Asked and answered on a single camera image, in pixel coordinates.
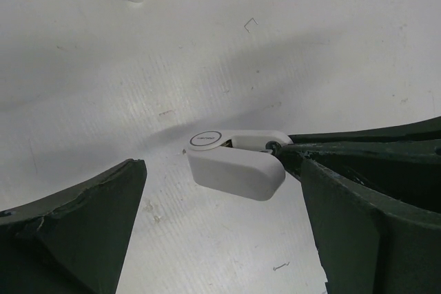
white table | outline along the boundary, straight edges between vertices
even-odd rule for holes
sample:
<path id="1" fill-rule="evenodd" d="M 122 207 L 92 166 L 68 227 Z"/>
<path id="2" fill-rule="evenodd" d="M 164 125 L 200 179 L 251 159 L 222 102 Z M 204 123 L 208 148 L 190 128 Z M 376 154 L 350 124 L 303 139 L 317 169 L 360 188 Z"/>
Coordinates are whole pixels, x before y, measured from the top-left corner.
<path id="1" fill-rule="evenodd" d="M 0 0 L 0 15 L 0 210 L 147 163 L 119 294 L 325 291 L 300 183 L 268 202 L 199 187 L 192 134 L 441 114 L 439 0 Z"/>

oval logo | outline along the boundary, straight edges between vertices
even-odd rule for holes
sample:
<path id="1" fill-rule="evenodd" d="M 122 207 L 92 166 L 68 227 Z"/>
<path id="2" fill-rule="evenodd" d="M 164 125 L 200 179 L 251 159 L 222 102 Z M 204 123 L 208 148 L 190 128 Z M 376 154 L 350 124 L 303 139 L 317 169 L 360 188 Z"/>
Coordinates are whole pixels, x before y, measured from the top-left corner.
<path id="1" fill-rule="evenodd" d="M 217 131 L 206 131 L 202 134 L 195 135 L 191 140 L 190 144 L 193 146 L 208 146 L 214 144 L 222 138 L 222 134 Z"/>

circular logo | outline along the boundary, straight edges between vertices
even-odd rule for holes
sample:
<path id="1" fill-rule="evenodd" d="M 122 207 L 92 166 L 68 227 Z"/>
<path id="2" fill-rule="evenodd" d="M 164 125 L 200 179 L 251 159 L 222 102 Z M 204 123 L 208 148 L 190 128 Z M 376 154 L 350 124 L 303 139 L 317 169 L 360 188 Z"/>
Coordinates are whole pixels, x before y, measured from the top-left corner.
<path id="1" fill-rule="evenodd" d="M 221 138 L 222 134 L 218 131 L 206 131 L 195 135 L 190 140 L 190 144 L 193 146 L 208 146 L 218 142 Z"/>

scratched white surface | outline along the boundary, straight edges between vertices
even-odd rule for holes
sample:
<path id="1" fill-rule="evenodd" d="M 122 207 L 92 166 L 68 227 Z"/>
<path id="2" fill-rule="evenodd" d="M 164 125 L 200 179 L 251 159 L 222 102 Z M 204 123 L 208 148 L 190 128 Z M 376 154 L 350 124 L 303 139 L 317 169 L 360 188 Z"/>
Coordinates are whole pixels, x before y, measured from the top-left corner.
<path id="1" fill-rule="evenodd" d="M 0 210 L 143 158 L 118 294 L 321 294 L 300 184 L 199 187 L 187 138 L 439 116 L 440 18 L 439 0 L 0 0 Z"/>

black circle outline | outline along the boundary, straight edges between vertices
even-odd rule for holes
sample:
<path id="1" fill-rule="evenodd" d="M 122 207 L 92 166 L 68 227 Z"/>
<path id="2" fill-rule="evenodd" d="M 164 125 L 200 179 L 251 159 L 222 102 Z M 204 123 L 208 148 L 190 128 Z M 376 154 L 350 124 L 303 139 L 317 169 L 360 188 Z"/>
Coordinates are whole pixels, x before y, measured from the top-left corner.
<path id="1" fill-rule="evenodd" d="M 199 135 L 201 135 L 201 134 L 206 134 L 206 133 L 208 133 L 208 132 L 214 132 L 214 133 L 219 134 L 219 138 L 217 138 L 215 141 L 211 142 L 210 144 L 206 144 L 206 145 L 195 145 L 195 144 L 193 143 L 193 139 L 195 139 L 195 137 L 197 137 L 197 136 L 199 136 Z M 208 145 L 211 145 L 211 144 L 217 143 L 221 138 L 222 138 L 222 134 L 221 134 L 219 131 L 205 131 L 205 132 L 201 132 L 201 133 L 199 133 L 199 134 L 193 136 L 193 138 L 190 139 L 190 145 L 191 145 L 191 146 L 195 146 L 195 147 L 204 147 L 204 146 L 208 146 Z"/>

